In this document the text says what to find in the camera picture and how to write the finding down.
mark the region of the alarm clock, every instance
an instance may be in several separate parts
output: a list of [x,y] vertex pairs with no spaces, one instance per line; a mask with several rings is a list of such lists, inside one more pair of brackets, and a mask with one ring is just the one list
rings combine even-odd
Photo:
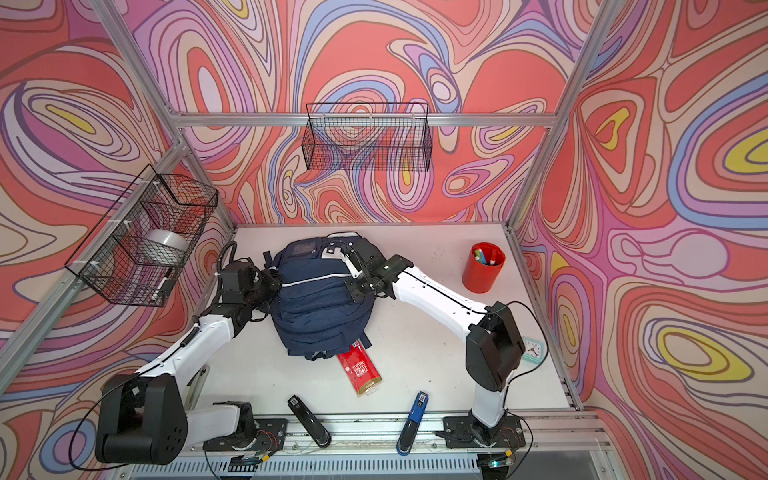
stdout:
[[523,360],[528,360],[534,365],[538,365],[544,359],[544,355],[547,353],[547,346],[536,339],[529,339],[527,336],[523,337],[523,343],[525,344],[525,352],[523,353]]

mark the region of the navy blue backpack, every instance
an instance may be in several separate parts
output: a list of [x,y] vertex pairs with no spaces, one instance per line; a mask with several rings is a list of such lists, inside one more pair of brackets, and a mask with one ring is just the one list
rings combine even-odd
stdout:
[[353,302],[344,283],[352,276],[341,260],[341,246],[359,238],[335,233],[289,243],[274,258],[264,253],[266,268],[282,277],[270,313],[288,355],[329,359],[348,352],[357,339],[370,347],[363,330],[375,297]]

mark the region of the black wire mesh basket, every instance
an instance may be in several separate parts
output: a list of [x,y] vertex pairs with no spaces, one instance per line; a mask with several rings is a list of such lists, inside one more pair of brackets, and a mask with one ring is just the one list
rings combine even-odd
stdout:
[[313,103],[306,111],[307,170],[429,171],[426,103]]
[[72,261],[99,225],[65,264],[109,303],[164,306],[218,203],[215,187],[152,172],[148,182],[138,182],[144,183],[138,200],[96,253]]

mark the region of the red pen holder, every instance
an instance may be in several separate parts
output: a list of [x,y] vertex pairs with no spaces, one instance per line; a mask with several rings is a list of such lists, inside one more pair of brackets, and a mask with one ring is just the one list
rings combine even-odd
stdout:
[[[486,261],[490,263],[491,260],[495,260],[495,264],[485,265],[475,260],[477,249],[483,252]],[[469,251],[467,266],[464,268],[464,275],[462,275],[462,283],[470,292],[485,293],[489,291],[496,281],[498,273],[502,271],[505,260],[507,257],[502,249],[493,243],[476,243]]]

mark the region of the black mounting plate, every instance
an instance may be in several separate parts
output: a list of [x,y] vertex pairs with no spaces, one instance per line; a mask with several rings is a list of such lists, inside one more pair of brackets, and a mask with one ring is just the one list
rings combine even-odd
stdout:
[[[480,445],[472,440],[472,432],[469,430],[469,416],[462,417],[443,417],[442,429],[452,437],[457,439],[468,439],[468,442],[458,442],[456,440],[445,439],[445,446],[449,449],[478,449]],[[523,435],[520,417],[507,414],[504,417],[504,423],[493,438],[495,443],[493,448],[511,447],[515,450],[525,447],[525,436]]]
[[[269,432],[275,435],[277,439],[277,450],[282,450],[286,441],[286,427],[288,426],[288,420],[286,419],[253,419],[256,422],[256,428]],[[272,436],[266,433],[259,432],[256,436],[256,443],[252,447],[248,448],[248,452],[255,452],[257,454],[264,452],[271,452],[273,448]],[[243,439],[237,438],[235,435],[228,437],[217,437],[215,439],[208,440],[203,444],[203,450],[206,452],[237,452],[234,447],[242,447]]]

